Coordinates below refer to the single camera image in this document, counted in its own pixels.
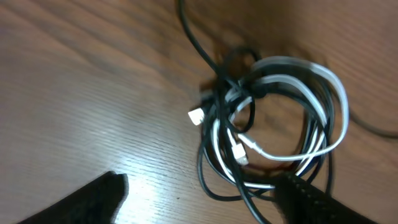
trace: usb connector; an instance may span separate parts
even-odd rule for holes
[[[188,116],[191,118],[191,121],[194,125],[199,125],[203,122],[203,119],[205,119],[205,112],[202,110],[202,108],[197,108],[189,111]]]
[[[234,154],[234,158],[236,162],[241,165],[245,166],[249,164],[248,157],[246,156],[246,151],[242,143],[238,143],[232,147],[232,153]]]

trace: wooden table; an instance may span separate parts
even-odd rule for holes
[[[397,1],[196,0],[187,7],[211,56],[247,44],[264,55],[327,60],[361,117],[398,129]],[[187,112],[214,74],[183,34],[174,1],[5,0],[0,18],[0,223],[36,213],[107,170],[129,177],[118,223],[255,223],[243,202],[216,202],[198,183],[200,129]],[[292,153],[301,107],[274,96],[258,105],[251,133],[270,152]],[[333,196],[396,223],[396,147],[351,123],[335,151]],[[236,194],[205,171],[215,192]],[[325,170],[315,185],[324,183]],[[282,223],[273,204],[256,202]]]

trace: tangled cables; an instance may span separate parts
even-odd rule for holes
[[[184,32],[197,52],[216,73],[212,94],[203,99],[201,107],[189,112],[194,124],[202,124],[202,141],[198,152],[197,172],[206,194],[219,201],[243,200],[259,223],[269,223],[252,201],[252,197],[273,201],[263,195],[274,188],[271,176],[247,174],[242,167],[248,164],[244,147],[274,161],[293,161],[290,171],[303,176],[312,170],[307,182],[311,183],[328,158],[326,194],[331,194],[333,181],[332,150],[343,140],[349,123],[349,106],[345,89],[339,78],[322,65],[293,57],[261,56],[253,49],[238,47],[230,52],[221,65],[216,64],[202,49],[187,24],[184,1],[178,1],[178,15]],[[251,71],[240,79],[229,75],[228,69],[234,58],[250,55],[254,59]],[[300,103],[305,109],[306,125],[300,154],[275,156],[267,153],[246,132],[254,123],[256,99],[269,95],[282,95]],[[330,141],[335,122],[333,100],[340,103],[342,126],[338,139]],[[233,125],[236,115],[246,106],[250,107],[249,120],[243,129]],[[368,130],[396,138],[396,134],[383,132],[368,125]],[[203,156],[210,167],[224,180],[235,185],[240,195],[220,196],[206,185],[203,176]]]

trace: table surface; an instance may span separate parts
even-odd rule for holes
[[[246,44],[265,56],[327,61],[362,118],[397,130],[397,1],[187,7],[212,57]],[[117,223],[255,223],[243,202],[214,201],[198,183],[200,129],[187,112],[214,73],[183,34],[174,1],[5,0],[0,15],[0,223],[34,214],[107,170],[129,177]],[[258,105],[251,134],[271,153],[292,153],[302,108],[276,96]],[[351,123],[335,150],[333,196],[396,223],[396,147]],[[314,182],[321,189],[325,171]],[[237,193],[207,164],[205,174],[215,192]],[[255,201],[272,223],[283,222],[272,203]]]

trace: white cable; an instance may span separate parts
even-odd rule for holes
[[[297,58],[292,58],[292,57],[269,57],[262,59],[258,62],[256,62],[252,66],[252,71],[258,71],[262,67],[267,66],[267,65],[295,65],[299,66],[302,68],[307,68],[311,70],[313,73],[325,78],[328,80],[333,88],[336,90],[338,94],[338,98],[340,101],[341,105],[341,114],[343,115],[342,119],[342,129],[339,138],[334,142],[331,146],[326,147],[326,139],[325,139],[325,133],[320,133],[319,138],[317,138],[318,135],[318,129],[316,128],[312,134],[311,137],[311,142],[310,142],[310,147],[308,148],[308,151],[305,154],[299,154],[299,155],[294,155],[294,156],[273,156],[271,154],[268,154],[265,152],[261,147],[257,145],[255,141],[253,141],[247,134],[238,134],[238,138],[245,143],[247,146],[250,148],[254,149],[257,151],[260,155],[272,159],[275,161],[297,161],[297,160],[302,160],[300,164],[303,164],[303,166],[296,172],[296,175],[301,174],[305,168],[309,165],[311,160],[315,156],[320,156],[322,154],[325,154],[331,150],[333,150],[344,138],[347,129],[348,129],[348,121],[349,121],[349,112],[348,112],[348,100],[347,96],[345,93],[345,89],[343,85],[341,84],[340,80],[338,77],[331,72],[329,69],[312,63],[308,62],[306,60],[300,60]],[[313,95],[313,93],[309,90],[309,88],[302,83],[300,80],[298,80],[295,77],[289,76],[289,75],[269,75],[266,77],[262,77],[258,79],[255,82],[255,85],[258,84],[265,84],[265,83],[286,83],[288,85],[291,85],[292,87],[296,88],[298,91],[300,91],[304,97],[306,97],[309,101],[309,103],[314,107],[315,112],[318,114],[319,118],[321,119],[322,125],[326,125],[326,114],[325,110],[323,109],[322,105],[319,103],[318,99]],[[235,90],[231,89],[229,92],[227,92],[225,96],[225,100],[227,102],[232,101],[239,97],[239,93],[236,92]],[[241,111],[245,106],[247,106],[251,102],[251,98],[246,98],[243,102],[241,102],[235,113],[233,113],[229,119],[232,122],[233,119],[235,118],[236,114]],[[220,121],[216,119],[213,123],[213,128],[211,130],[212,135],[212,144],[213,144],[213,149],[215,150],[216,157],[218,159],[218,162],[220,163],[221,168],[223,169],[224,173],[227,175],[227,177],[234,182],[233,176],[231,175],[231,171],[227,168],[226,164],[223,162],[223,158],[220,153],[220,147],[218,144],[218,131],[220,128]],[[231,141],[231,144],[236,144],[234,137],[229,129],[227,129],[229,139]],[[249,183],[245,182],[244,183],[246,187],[251,187],[251,188],[259,188],[259,189],[271,189],[274,188],[271,185],[267,184],[255,184],[255,183]]]

